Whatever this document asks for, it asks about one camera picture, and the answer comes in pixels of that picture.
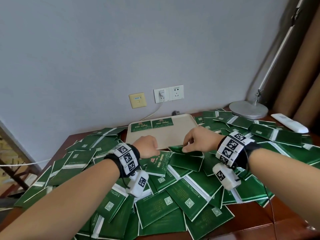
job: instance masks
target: wristband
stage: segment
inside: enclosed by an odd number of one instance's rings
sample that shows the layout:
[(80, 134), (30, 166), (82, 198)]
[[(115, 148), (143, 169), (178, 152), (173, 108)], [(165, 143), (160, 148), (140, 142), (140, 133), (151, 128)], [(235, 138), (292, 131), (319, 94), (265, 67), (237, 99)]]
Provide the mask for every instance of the wristband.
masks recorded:
[(236, 167), (247, 169), (250, 154), (259, 148), (254, 140), (234, 131), (220, 141), (216, 157), (233, 170)]
[(120, 143), (112, 148), (104, 159), (110, 159), (117, 165), (120, 177), (133, 176), (140, 169), (140, 153), (133, 145)]

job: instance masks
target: round silver lamp base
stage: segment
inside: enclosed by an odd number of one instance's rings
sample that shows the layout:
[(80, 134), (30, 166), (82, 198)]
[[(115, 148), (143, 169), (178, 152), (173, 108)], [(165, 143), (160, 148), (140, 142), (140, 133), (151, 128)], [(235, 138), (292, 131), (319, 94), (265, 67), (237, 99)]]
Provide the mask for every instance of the round silver lamp base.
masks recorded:
[(257, 103), (253, 105), (248, 101), (236, 101), (229, 105), (232, 113), (247, 119), (255, 120), (265, 117), (268, 113), (268, 108), (265, 105)]

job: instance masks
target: forearm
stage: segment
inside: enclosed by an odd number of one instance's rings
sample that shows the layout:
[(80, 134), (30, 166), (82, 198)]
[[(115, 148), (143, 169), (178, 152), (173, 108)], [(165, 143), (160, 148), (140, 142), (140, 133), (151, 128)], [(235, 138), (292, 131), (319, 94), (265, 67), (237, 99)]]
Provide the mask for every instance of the forearm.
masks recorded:
[(266, 150), (254, 150), (249, 167), (268, 189), (294, 212), (320, 229), (320, 170)]
[(111, 160), (103, 160), (40, 199), (0, 233), (0, 239), (70, 240), (98, 208), (119, 178)]

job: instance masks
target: white power cord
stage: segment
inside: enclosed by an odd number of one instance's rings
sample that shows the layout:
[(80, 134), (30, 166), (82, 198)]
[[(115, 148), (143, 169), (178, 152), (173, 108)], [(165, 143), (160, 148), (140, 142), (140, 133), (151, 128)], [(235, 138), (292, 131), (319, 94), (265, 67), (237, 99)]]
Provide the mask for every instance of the white power cord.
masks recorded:
[(161, 106), (163, 105), (164, 101), (165, 101), (165, 92), (164, 91), (159, 91), (159, 95), (162, 97), (163, 101), (160, 105), (160, 107), (152, 114), (148, 115), (147, 117), (144, 117), (141, 121), (145, 120), (146, 118), (149, 118), (150, 116), (153, 116), (156, 112), (158, 112), (158, 110), (161, 108)]
[(50, 159), (44, 160), (44, 161), (36, 161), (36, 162), (32, 162), (32, 163), (24, 163), (24, 164), (0, 164), (0, 167), (14, 167), (14, 166), (27, 166), (27, 165), (34, 165), (34, 164), (39, 164), (42, 162), (47, 162), (50, 161)]

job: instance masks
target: wooden table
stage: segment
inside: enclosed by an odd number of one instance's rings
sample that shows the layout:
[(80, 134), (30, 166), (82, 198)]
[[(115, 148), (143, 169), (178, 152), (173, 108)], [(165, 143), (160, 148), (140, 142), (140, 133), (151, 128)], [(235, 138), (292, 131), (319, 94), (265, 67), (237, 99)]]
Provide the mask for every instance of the wooden table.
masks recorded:
[[(192, 115), (201, 116), (202, 112), (194, 113)], [(263, 118), (263, 120), (275, 121), (271, 116), (267, 116)], [(55, 160), (62, 158), (66, 154), (66, 148), (71, 146), (76, 140), (81, 140), (90, 133), (91, 131), (70, 135), (52, 157), (50, 162), (46, 165), (44, 170), (52, 165)], [(126, 141), (126, 133), (126, 130), (122, 132), (122, 141)], [(314, 144), (320, 146), (320, 137), (314, 134), (312, 134), (311, 136)], [(320, 237), (320, 232), (310, 230), (308, 228), (308, 224), (304, 220), (302, 220), (296, 213), (291, 211), (276, 196), (271, 200), (271, 202), (274, 210), (277, 239), (309, 239), (312, 237)], [(206, 238), (223, 236), (222, 239), (276, 239), (274, 234), (270, 204), (268, 204), (266, 208), (262, 208), (256, 202), (249, 202), (243, 204), (228, 205), (228, 208), (235, 215), (235, 218), (209, 233)], [(0, 224), (0, 231), (2, 231), (22, 213), (23, 211), (21, 208), (14, 208)], [(192, 240), (188, 232), (140, 236), (137, 239)]]

